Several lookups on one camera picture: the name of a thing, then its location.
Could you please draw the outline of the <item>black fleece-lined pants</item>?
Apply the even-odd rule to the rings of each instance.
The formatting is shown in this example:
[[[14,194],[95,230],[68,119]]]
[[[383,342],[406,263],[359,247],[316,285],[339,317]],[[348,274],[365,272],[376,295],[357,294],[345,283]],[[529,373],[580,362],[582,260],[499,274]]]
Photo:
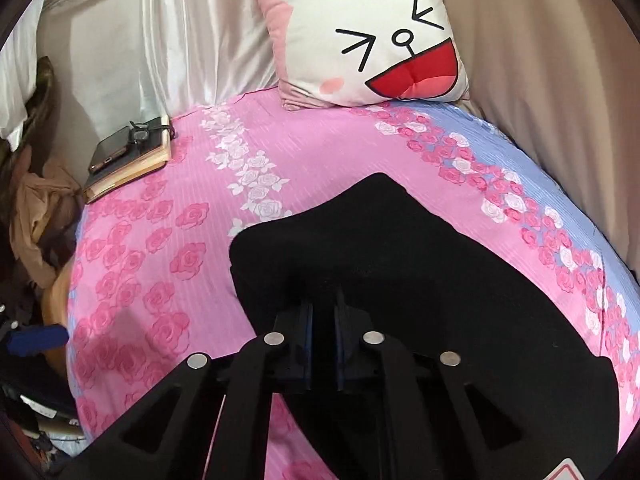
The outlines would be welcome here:
[[[367,313],[416,364],[437,470],[447,479],[541,479],[572,460],[587,479],[617,452],[617,382],[525,275],[431,214],[385,174],[311,210],[246,229],[231,275],[257,333],[310,307],[318,385],[285,402],[341,479],[375,479],[381,408],[336,383],[335,311]]]

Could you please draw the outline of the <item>black smartphone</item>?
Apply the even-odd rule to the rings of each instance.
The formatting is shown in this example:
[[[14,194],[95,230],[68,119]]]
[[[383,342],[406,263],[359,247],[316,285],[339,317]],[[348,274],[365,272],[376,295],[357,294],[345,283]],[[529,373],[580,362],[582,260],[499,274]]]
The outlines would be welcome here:
[[[96,174],[129,151],[130,127],[125,126],[101,140],[89,162],[89,174]]]

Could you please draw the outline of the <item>brown notebook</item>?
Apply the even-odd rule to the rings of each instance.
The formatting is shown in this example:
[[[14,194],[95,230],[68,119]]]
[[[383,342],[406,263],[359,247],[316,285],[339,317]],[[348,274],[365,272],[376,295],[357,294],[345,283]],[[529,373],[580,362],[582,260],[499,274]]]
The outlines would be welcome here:
[[[96,174],[89,174],[82,194],[86,204],[99,200],[123,185],[160,170],[171,160],[171,141],[167,132],[153,133],[142,145],[129,143],[129,151]]]

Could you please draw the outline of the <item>beige curtain cloth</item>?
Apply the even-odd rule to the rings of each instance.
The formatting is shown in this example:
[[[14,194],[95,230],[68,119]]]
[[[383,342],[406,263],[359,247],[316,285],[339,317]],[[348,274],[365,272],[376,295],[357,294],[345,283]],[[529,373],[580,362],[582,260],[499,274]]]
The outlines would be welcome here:
[[[639,265],[639,43],[614,0],[444,0],[472,109]]]

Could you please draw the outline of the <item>white satin curtain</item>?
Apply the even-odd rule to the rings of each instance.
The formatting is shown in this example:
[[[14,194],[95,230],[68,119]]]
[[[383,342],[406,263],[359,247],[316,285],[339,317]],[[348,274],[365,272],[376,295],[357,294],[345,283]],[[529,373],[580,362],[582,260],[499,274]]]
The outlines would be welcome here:
[[[141,25],[153,96],[170,116],[277,83],[256,0],[141,0]]]

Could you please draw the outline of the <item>pink floral bed sheet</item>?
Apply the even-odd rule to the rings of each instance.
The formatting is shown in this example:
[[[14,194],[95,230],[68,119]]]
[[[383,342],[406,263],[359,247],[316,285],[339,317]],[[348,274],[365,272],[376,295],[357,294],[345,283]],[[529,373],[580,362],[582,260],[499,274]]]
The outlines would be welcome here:
[[[70,278],[70,390],[90,444],[66,479],[341,479],[285,402],[295,312],[250,325],[232,240],[385,174],[542,290],[617,382],[617,452],[595,479],[639,474],[639,286],[596,227],[498,129],[451,105],[288,112],[276,92],[174,123],[162,170],[87,206]],[[375,479],[436,468],[416,364],[348,307],[345,389],[381,408]]]

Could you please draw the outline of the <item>white cat face pillow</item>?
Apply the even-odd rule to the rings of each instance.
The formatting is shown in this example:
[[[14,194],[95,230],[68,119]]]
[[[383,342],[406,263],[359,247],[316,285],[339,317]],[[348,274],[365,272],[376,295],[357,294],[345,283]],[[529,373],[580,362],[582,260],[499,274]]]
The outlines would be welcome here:
[[[257,0],[282,104],[456,102],[469,79],[444,0]]]

